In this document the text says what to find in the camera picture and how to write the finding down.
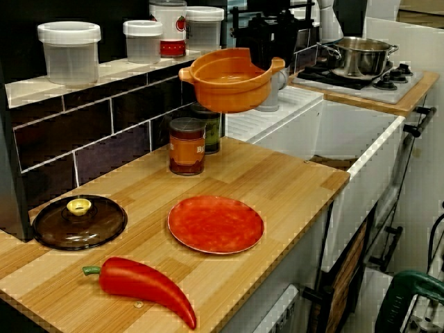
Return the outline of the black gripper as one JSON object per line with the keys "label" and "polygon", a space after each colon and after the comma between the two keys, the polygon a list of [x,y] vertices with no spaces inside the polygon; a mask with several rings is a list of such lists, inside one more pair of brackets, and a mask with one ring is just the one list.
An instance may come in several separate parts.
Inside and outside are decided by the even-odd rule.
{"label": "black gripper", "polygon": [[291,64],[299,30],[310,29],[313,3],[247,3],[230,10],[230,35],[237,48],[250,50],[252,63],[269,69],[273,57]]}

